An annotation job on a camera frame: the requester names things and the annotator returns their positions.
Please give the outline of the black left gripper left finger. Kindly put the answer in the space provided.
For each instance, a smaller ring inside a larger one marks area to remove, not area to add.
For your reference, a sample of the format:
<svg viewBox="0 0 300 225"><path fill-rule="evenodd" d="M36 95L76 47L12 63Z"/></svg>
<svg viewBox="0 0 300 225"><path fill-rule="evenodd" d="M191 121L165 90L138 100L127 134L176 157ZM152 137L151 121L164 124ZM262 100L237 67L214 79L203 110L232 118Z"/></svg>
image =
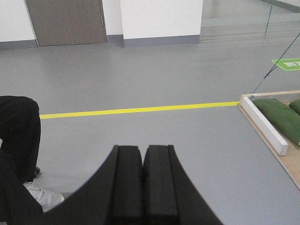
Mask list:
<svg viewBox="0 0 300 225"><path fill-rule="evenodd" d="M101 167L63 204L45 214L45 225L141 225L142 159L137 146L115 145Z"/></svg>

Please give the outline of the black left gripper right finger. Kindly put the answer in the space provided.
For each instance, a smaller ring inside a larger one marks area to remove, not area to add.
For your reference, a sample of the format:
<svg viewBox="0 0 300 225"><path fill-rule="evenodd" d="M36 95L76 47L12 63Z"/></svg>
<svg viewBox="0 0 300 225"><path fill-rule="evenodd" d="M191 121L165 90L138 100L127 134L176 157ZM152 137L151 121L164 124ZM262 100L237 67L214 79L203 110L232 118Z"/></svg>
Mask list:
<svg viewBox="0 0 300 225"><path fill-rule="evenodd" d="M143 165L147 225L220 225L183 169L172 145L150 145Z"/></svg>

